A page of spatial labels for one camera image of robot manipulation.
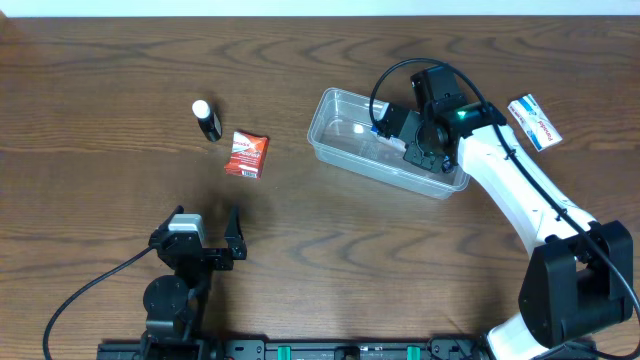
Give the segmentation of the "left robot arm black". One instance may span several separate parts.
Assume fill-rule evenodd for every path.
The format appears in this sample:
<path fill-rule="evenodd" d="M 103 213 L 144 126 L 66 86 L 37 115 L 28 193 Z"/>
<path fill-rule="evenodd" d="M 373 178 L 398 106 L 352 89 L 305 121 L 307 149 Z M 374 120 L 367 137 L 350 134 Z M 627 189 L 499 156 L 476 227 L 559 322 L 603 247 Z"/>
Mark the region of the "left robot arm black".
<path fill-rule="evenodd" d="M 186 214 L 181 206 L 152 232 L 150 247 L 174 271 L 153 280 L 143 295 L 152 339 L 185 343 L 200 334 L 213 273 L 231 271 L 236 260 L 247 257 L 237 208 L 231 210 L 224 239 L 223 248 L 207 247 L 202 216 Z"/>

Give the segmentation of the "blue Kool Fever box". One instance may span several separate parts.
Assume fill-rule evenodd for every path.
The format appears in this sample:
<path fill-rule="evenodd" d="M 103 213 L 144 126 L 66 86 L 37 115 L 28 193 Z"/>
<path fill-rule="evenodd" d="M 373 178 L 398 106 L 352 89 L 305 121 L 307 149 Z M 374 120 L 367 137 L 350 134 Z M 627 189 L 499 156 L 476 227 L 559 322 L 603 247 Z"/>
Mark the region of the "blue Kool Fever box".
<path fill-rule="evenodd" d="M 406 150 L 406 144 L 397 135 L 402 127 L 401 122 L 406 118 L 406 113 L 407 111 L 402 107 L 385 103 L 376 123 L 371 126 L 371 132 L 380 143 L 402 153 Z"/>

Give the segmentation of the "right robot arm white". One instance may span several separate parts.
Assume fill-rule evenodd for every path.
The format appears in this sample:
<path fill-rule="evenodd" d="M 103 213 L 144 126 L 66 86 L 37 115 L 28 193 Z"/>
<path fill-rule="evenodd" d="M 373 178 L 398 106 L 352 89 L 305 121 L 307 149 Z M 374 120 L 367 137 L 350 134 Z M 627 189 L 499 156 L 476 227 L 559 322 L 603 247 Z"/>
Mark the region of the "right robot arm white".
<path fill-rule="evenodd" d="M 561 350 L 604 358 L 578 338 L 639 314 L 633 240 L 566 197 L 520 148 L 491 104 L 435 100 L 415 113 L 369 112 L 377 133 L 404 143 L 409 161 L 437 171 L 450 161 L 475 179 L 520 237 L 529 265 L 518 314 L 486 335 L 494 359 L 540 359 Z"/>

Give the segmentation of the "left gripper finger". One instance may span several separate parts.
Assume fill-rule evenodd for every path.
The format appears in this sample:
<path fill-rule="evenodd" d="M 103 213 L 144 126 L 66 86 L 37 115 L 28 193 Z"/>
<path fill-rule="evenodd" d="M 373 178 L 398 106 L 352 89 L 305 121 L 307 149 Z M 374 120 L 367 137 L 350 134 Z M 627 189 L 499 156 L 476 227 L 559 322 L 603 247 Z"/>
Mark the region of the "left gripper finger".
<path fill-rule="evenodd" d="M 171 223 L 172 219 L 178 215 L 178 214 L 183 214 L 184 213 L 184 207 L 182 205 L 178 205 L 172 212 L 171 214 L 157 227 L 157 229 L 159 231 L 167 231 L 169 228 L 169 224 Z"/>
<path fill-rule="evenodd" d="M 231 208 L 230 218 L 224 233 L 224 238 L 234 260 L 245 260 L 247 258 L 247 246 L 242 234 L 237 207 Z"/>

